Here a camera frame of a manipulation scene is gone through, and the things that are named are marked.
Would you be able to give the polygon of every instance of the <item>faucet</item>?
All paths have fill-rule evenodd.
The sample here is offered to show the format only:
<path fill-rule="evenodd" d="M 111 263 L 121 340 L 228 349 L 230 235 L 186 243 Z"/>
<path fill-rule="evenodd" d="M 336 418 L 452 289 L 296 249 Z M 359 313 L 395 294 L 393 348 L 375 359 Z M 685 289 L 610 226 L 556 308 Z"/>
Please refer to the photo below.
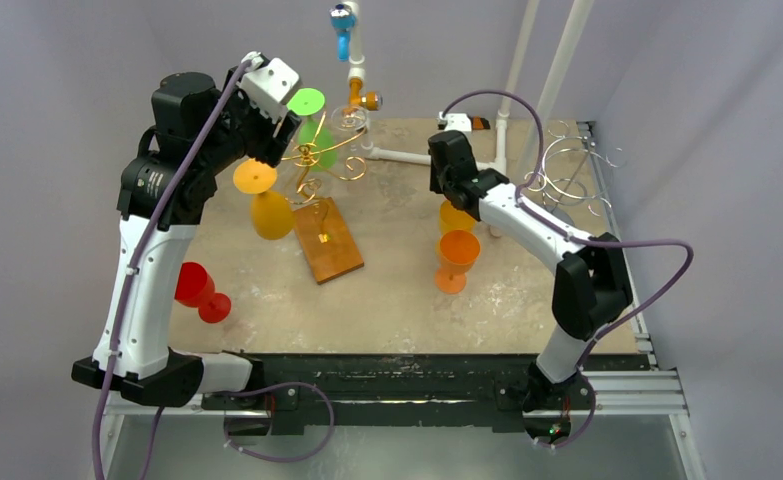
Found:
<path fill-rule="evenodd" d="M 346 62 L 350 58 L 350 31 L 356 26 L 356 15 L 349 5 L 339 3 L 329 10 L 329 18 L 338 34 L 338 60 Z"/>

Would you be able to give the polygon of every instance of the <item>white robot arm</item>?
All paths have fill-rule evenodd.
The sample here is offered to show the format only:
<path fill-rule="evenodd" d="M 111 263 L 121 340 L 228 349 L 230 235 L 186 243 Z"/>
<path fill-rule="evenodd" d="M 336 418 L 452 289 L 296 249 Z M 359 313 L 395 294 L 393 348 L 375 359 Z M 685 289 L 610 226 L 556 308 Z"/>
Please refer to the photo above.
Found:
<path fill-rule="evenodd" d="M 535 409 L 553 392 L 573 382 L 577 366 L 595 333 L 614 322 L 632 303 L 623 250 L 594 248 L 569 240 L 617 241 L 611 234 L 593 238 L 562 223 L 524 196 L 493 169 L 479 171 L 465 134 L 444 131 L 429 139 L 430 190 L 443 194 L 458 210 L 492 225 L 537 257 L 555 276 L 553 315 L 556 329 L 544 351 L 530 365 L 524 410 Z M 518 202 L 561 225 L 565 237 L 523 211 Z"/>
<path fill-rule="evenodd" d="M 215 175 L 244 156 L 275 167 L 300 125 L 299 117 L 285 108 L 300 87 L 299 75 L 282 60 L 257 52 L 242 64 L 249 67 L 238 89 L 167 200 L 158 228 L 139 247 L 139 266 L 130 272 L 130 258 L 156 203 L 221 96 L 214 80 L 201 73 L 171 75 L 153 93 L 156 124 L 144 133 L 137 158 L 121 175 L 120 259 L 108 319 L 92 356 L 74 363 L 75 381 L 100 388 L 109 358 L 115 355 L 111 389 L 141 405 L 179 407 L 196 393 L 241 391 L 250 385 L 253 362 L 246 357 L 182 353 L 167 346 L 179 270 L 203 206 L 217 190 Z M 153 139 L 158 151 L 150 150 Z M 129 276 L 131 288 L 124 298 L 122 287 Z M 124 300 L 120 332 L 113 332 Z M 113 335 L 119 340 L 116 351 Z"/>

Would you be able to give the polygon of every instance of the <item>wooden board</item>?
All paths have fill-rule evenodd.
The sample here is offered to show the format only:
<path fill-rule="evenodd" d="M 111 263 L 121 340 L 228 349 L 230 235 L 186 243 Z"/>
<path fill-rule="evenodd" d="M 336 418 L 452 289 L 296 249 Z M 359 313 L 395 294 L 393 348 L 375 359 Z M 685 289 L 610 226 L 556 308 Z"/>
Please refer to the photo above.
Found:
<path fill-rule="evenodd" d="M 318 285 L 364 266 L 362 254 L 331 198 L 295 211 L 294 217 L 294 232 Z"/>

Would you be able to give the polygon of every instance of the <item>red plastic cup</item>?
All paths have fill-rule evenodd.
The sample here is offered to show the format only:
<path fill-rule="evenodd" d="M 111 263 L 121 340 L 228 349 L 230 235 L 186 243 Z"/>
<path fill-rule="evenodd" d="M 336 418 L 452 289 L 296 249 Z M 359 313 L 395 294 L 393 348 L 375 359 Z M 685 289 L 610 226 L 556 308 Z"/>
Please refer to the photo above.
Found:
<path fill-rule="evenodd" d="M 200 305 L 197 312 L 202 321 L 206 323 L 218 323 L 223 321 L 232 310 L 232 301 L 222 293 L 215 293 L 211 300 Z"/>
<path fill-rule="evenodd" d="M 199 263 L 185 262 L 179 270 L 173 298 L 186 307 L 199 308 L 212 301 L 214 280 Z"/>

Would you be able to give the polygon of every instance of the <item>white pipe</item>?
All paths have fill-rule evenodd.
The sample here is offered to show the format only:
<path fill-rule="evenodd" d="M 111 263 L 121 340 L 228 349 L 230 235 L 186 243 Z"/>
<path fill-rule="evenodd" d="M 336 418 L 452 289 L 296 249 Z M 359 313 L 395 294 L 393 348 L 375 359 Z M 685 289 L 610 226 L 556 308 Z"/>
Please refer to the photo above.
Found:
<path fill-rule="evenodd" d="M 413 165 L 431 165 L 432 157 L 420 153 L 398 152 L 396 150 L 385 150 L 379 147 L 373 147 L 368 154 L 372 160 L 390 160 L 392 162 L 411 163 Z M 484 170 L 494 168 L 493 164 L 476 162 L 476 168 Z"/>
<path fill-rule="evenodd" d="M 521 30 L 518 33 L 518 42 L 515 44 L 515 55 L 512 57 L 512 65 L 509 67 L 509 79 L 506 81 L 506 91 L 515 93 L 518 86 L 518 78 L 521 75 L 523 62 L 526 58 L 526 47 L 529 45 L 529 37 L 532 34 L 532 25 L 535 23 L 535 14 L 538 11 L 538 0 L 529 0 L 526 3 L 523 20 L 521 20 Z M 512 106 L 512 99 L 503 97 L 500 103 L 499 117 L 509 117 L 509 110 Z"/>
<path fill-rule="evenodd" d="M 553 105 L 556 104 L 556 97 L 559 95 L 559 89 L 562 88 L 565 74 L 571 65 L 571 59 L 573 59 L 593 5 L 594 0 L 574 0 L 571 6 L 568 21 L 565 22 L 565 30 L 562 32 L 559 47 L 556 48 L 556 55 L 550 65 L 550 73 L 547 74 L 547 80 L 544 82 L 544 89 L 541 91 L 541 98 L 538 99 L 536 107 L 544 128 L 547 128 L 547 121 L 553 111 Z M 518 160 L 518 166 L 515 169 L 516 181 L 522 180 L 523 176 L 534 168 L 536 158 L 533 149 L 537 144 L 538 132 L 535 128 L 530 128 L 526 142 L 524 142 L 523 152 Z"/>
<path fill-rule="evenodd" d="M 350 31 L 350 71 L 347 74 L 347 80 L 358 78 L 364 83 L 364 53 L 362 53 L 362 16 L 359 10 L 359 2 L 344 2 L 344 5 L 353 10 L 356 16 L 356 25 Z"/>
<path fill-rule="evenodd" d="M 518 32 L 518 41 L 515 44 L 515 54 L 512 56 L 512 64 L 509 67 L 509 78 L 506 80 L 506 91 L 515 93 L 518 86 L 518 78 L 521 75 L 524 59 L 526 58 L 526 48 L 529 45 L 529 38 L 532 35 L 532 26 L 535 24 L 535 15 L 538 12 L 538 0 L 529 0 L 526 3 L 523 20 L 521 20 L 521 29 Z M 495 128 L 497 130 L 497 149 L 494 153 L 494 169 L 502 174 L 508 170 L 508 160 L 506 160 L 506 129 L 509 128 L 509 111 L 512 108 L 512 99 L 503 97 L 500 103 L 500 109 L 497 111 L 497 121 Z"/>
<path fill-rule="evenodd" d="M 494 169 L 502 174 L 506 174 L 506 129 L 509 122 L 502 116 L 497 117 L 497 153 L 494 155 Z"/>

